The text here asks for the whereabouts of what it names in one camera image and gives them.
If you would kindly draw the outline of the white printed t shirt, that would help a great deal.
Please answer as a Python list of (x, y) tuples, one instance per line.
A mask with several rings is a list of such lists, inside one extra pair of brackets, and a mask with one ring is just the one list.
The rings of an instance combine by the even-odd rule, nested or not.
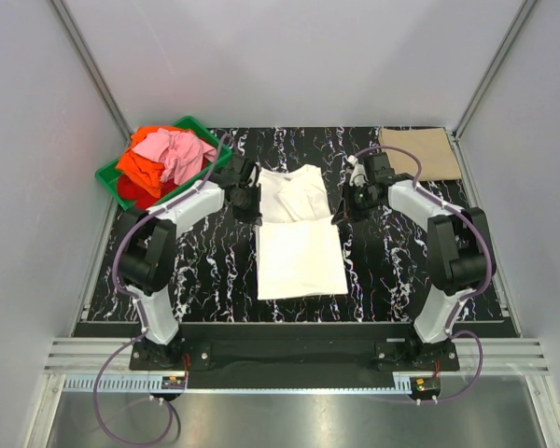
[(305, 164), (290, 173), (263, 170), (259, 183), (257, 299), (346, 294), (342, 245), (321, 169)]

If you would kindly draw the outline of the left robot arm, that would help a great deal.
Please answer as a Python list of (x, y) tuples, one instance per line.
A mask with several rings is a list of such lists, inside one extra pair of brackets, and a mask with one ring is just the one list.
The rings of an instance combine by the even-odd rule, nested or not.
[(140, 319), (142, 338), (133, 343), (133, 370), (170, 370), (189, 360), (168, 293), (176, 241), (224, 206), (236, 221), (259, 226), (260, 174), (257, 162), (233, 155), (227, 165), (208, 172), (173, 199), (148, 210), (134, 206), (123, 213), (124, 236), (112, 274), (117, 290), (131, 298)]

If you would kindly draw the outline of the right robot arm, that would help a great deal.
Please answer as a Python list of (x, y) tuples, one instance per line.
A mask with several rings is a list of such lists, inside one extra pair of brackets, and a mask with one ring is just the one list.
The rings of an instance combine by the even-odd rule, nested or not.
[(331, 222), (357, 223), (386, 206), (425, 232), (430, 289), (410, 336), (391, 361), (421, 371), (448, 355), (456, 319), (468, 300), (489, 287), (497, 265), (485, 212), (439, 198), (417, 175), (396, 173), (386, 152), (386, 147), (370, 147), (348, 158)]

